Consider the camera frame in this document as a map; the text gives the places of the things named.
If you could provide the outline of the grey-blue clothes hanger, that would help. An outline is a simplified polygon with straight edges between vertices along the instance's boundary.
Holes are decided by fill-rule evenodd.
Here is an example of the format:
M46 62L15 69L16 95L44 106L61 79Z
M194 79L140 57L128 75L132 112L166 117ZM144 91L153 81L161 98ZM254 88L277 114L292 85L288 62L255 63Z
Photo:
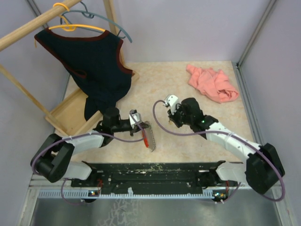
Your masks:
M133 42L129 33L117 22L114 1L112 0L102 0L100 2L83 0L78 6L63 12L62 16L64 19L60 20L61 24L68 22L69 24L99 26L122 40L127 40L129 43Z

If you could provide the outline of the dark navy vest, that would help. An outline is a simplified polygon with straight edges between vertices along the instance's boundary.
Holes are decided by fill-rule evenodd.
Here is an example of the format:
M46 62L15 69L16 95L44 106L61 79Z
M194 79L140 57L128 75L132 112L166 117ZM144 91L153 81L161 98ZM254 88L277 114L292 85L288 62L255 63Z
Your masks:
M97 111L104 113L107 108L115 107L130 90L133 71L126 68L119 58L123 40L111 32L75 38L44 29L34 38L61 62L87 95L85 120Z

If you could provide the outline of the pink crumpled cloth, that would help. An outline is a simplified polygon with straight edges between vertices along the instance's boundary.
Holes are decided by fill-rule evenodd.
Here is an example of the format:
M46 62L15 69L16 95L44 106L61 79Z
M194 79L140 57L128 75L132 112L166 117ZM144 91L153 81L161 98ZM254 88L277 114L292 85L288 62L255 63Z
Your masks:
M186 71L190 74L188 84L212 101L217 103L232 102L239 96L239 92L221 69L215 71L212 68L204 69L187 65Z

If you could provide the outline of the yellow clothes hanger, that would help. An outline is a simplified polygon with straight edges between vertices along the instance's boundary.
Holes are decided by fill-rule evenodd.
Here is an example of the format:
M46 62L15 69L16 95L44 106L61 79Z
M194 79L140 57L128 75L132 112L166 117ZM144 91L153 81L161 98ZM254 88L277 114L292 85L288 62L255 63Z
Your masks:
M56 6L61 6L63 7L67 12L70 12L70 9L63 3L57 2L55 4L53 4L53 8ZM92 26L92 25L86 25L86 24L71 24L67 21L67 18L65 16L63 16L62 14L59 15L60 19L62 19L65 24L61 24L61 25L55 25L55 26L51 26L48 27L49 30L53 30L53 29L62 29L66 32L73 32L75 31L77 28L87 28L87 29L92 29L92 31L98 31L98 32L105 32L106 30L100 27L96 27L96 26ZM37 48L37 41L34 40L34 46L35 48Z

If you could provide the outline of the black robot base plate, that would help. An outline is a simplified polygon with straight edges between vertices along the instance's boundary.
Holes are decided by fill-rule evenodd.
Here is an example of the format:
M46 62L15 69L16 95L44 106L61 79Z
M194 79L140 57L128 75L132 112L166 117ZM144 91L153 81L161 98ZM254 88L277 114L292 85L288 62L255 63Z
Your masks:
M87 180L71 179L72 187L96 187L89 197L101 195L203 194L211 186L228 186L216 174L223 161L209 163L88 163Z

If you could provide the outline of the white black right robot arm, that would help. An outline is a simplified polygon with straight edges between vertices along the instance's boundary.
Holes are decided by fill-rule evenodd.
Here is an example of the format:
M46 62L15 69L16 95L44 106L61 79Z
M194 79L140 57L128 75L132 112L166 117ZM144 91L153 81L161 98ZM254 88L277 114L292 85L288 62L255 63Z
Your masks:
M248 184L259 194L265 194L284 175L285 170L275 147L260 145L242 138L227 129L216 118L203 114L193 97L179 101L175 95L164 100L168 117L176 127L187 125L204 139L221 145L241 160L241 163L224 162L210 174L210 181L221 186L228 180Z

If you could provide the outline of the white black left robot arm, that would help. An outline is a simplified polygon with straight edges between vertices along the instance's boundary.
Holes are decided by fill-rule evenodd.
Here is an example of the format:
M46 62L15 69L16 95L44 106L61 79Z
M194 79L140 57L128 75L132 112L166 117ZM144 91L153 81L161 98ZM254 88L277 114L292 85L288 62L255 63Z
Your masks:
M43 176L51 183L62 178L79 179L86 186L92 187L97 183L98 175L92 172L88 163L72 162L72 156L108 145L117 139L115 133L129 132L133 136L139 131L145 133L148 126L136 110L131 110L129 118L123 120L118 108L109 108L97 126L86 134L68 137L49 135L32 158L30 166L34 174Z

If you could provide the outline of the aluminium frame rail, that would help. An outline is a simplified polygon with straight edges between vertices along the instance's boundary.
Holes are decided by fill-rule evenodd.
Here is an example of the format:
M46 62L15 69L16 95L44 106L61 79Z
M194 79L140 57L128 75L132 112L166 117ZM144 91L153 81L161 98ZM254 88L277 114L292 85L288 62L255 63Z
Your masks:
M223 181L211 170L131 170L128 165L102 166L87 180L60 179L50 183L33 175L18 225L28 226L39 197L61 199L204 199L223 204L240 189L252 190L243 182Z

